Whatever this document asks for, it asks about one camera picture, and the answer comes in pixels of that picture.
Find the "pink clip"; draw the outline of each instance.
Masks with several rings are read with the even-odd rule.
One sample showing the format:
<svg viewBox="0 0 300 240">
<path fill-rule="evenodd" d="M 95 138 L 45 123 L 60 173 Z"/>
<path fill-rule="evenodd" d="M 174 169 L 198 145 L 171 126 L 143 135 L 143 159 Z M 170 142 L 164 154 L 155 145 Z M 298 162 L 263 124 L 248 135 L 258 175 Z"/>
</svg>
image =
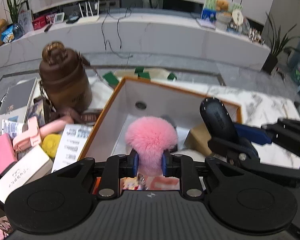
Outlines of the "pink clip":
<svg viewBox="0 0 300 240">
<path fill-rule="evenodd" d="M 31 117 L 28 120 L 28 130 L 22 134 L 17 135 L 13 141 L 13 149 L 15 151 L 24 151 L 31 146 L 41 143 L 41 137 L 39 133 L 38 119 L 36 116 Z"/>
<path fill-rule="evenodd" d="M 31 117 L 28 120 L 28 131 L 29 136 L 30 136 L 30 143 L 31 146 L 34 147 L 36 145 L 41 144 L 41 135 L 40 135 L 40 130 L 39 130 L 39 124 L 38 124 L 38 119 L 36 116 Z"/>
<path fill-rule="evenodd" d="M 41 144 L 42 140 L 50 133 L 62 131 L 67 123 L 74 123 L 73 119 L 65 115 L 60 119 L 54 120 L 39 129 L 37 117 L 31 117 L 28 120 L 28 130 L 17 135 L 13 139 L 13 149 L 15 151 L 24 151 L 31 146 Z"/>
</svg>

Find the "stuffed teddy bear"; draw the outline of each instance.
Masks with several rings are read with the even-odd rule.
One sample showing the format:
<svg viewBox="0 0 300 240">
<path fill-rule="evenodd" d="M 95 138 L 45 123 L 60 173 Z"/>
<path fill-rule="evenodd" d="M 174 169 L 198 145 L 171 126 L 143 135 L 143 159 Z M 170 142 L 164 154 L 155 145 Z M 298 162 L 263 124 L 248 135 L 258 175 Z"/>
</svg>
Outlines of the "stuffed teddy bear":
<svg viewBox="0 0 300 240">
<path fill-rule="evenodd" d="M 217 0 L 216 11 L 228 11 L 229 3 L 227 0 Z"/>
</svg>

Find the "white box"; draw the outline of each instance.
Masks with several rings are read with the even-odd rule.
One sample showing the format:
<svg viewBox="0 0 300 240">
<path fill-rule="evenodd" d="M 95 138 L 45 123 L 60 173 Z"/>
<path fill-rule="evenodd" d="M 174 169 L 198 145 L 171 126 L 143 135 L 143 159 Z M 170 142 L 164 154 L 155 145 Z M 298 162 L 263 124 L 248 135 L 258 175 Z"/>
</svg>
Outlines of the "white box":
<svg viewBox="0 0 300 240">
<path fill-rule="evenodd" d="M 89 137 L 92 126 L 68 123 L 63 130 L 52 172 L 75 163 Z"/>
<path fill-rule="evenodd" d="M 79 159 L 93 157 L 96 162 L 103 162 L 111 155 L 130 154 L 130 149 L 126 148 L 125 132 L 142 116 L 168 115 L 177 126 L 178 149 L 184 149 L 189 130 L 203 122 L 199 107 L 206 97 L 205 94 L 126 76 L 107 102 Z M 145 103 L 146 109 L 136 108 L 137 102 Z M 227 101 L 223 103 L 232 120 L 242 123 L 241 107 Z"/>
<path fill-rule="evenodd" d="M 50 173 L 52 164 L 39 145 L 33 147 L 0 179 L 0 201 L 5 203 L 12 191 Z"/>
</svg>

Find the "pink wallet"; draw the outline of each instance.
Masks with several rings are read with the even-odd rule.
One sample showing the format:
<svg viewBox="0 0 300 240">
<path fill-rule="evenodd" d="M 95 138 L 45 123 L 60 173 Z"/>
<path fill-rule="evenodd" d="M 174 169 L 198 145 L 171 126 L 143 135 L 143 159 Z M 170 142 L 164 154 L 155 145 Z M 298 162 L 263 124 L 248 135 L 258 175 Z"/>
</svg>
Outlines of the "pink wallet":
<svg viewBox="0 0 300 240">
<path fill-rule="evenodd" d="M 0 174 L 17 161 L 9 134 L 4 133 L 0 136 Z"/>
<path fill-rule="evenodd" d="M 28 120 L 28 130 L 13 139 L 13 149 L 24 151 L 31 146 L 39 145 L 48 134 L 62 131 L 67 123 L 74 123 L 74 121 L 70 116 L 65 115 L 39 128 L 37 117 L 31 117 Z"/>
</svg>

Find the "white booklet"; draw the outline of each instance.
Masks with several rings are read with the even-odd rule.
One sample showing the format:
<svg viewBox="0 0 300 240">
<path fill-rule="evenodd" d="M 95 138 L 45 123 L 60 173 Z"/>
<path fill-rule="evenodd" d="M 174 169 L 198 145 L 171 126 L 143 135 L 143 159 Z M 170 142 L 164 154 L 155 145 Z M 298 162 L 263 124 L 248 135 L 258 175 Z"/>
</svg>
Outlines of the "white booklet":
<svg viewBox="0 0 300 240">
<path fill-rule="evenodd" d="M 52 172 L 78 160 L 92 128 L 92 126 L 82 124 L 66 124 L 54 159 Z"/>
<path fill-rule="evenodd" d="M 39 145 L 33 147 L 0 179 L 0 200 L 4 203 L 15 189 L 50 173 L 52 160 Z"/>
</svg>

